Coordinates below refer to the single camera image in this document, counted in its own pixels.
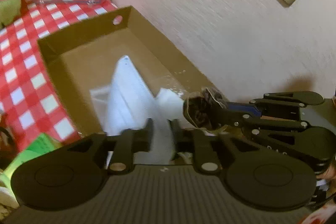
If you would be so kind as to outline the patterned dark sock ball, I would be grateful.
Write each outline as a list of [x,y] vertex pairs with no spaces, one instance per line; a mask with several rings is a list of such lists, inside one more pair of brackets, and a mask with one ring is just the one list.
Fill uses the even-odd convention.
[[218,135],[224,132],[227,124],[221,124],[211,114],[213,106],[227,108],[225,96],[213,87],[204,87],[201,92],[191,93],[183,102],[183,116],[194,127]]

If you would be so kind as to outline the white cloth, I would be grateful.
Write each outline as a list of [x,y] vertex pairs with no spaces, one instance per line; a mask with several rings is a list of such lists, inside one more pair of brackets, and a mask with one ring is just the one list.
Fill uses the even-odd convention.
[[[94,110],[100,122],[101,128],[108,135],[118,135],[127,128],[140,128],[146,122],[146,118],[136,121],[131,114],[130,108],[126,105],[119,91],[116,92],[116,103],[113,106],[112,116],[108,116],[108,99],[110,86],[104,86],[90,90]],[[172,90],[161,88],[155,97],[159,110],[164,118],[178,119],[183,127],[190,124],[182,114],[183,99]]]

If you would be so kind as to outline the green tissue box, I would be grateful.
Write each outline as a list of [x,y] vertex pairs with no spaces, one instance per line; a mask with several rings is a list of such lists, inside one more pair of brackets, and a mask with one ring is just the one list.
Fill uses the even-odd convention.
[[62,147],[62,143],[49,135],[40,134],[30,145],[13,159],[1,174],[1,180],[8,189],[11,189],[11,177],[14,171],[24,162],[42,156]]

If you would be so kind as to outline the brown cardboard tray box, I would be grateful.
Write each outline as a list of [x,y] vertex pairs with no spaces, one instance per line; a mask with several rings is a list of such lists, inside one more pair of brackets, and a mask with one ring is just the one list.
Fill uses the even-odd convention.
[[134,7],[72,24],[38,41],[63,106],[78,132],[118,135],[154,122],[150,152],[135,162],[168,164],[169,121],[189,123],[183,101],[211,81]]

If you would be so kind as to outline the red white checkered tablecloth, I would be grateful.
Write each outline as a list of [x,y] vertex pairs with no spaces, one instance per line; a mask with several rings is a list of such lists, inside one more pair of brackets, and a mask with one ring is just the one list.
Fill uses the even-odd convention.
[[115,9],[110,0],[46,4],[22,0],[21,16],[1,30],[1,111],[18,150],[41,133],[60,141],[76,136],[45,70],[38,39]]

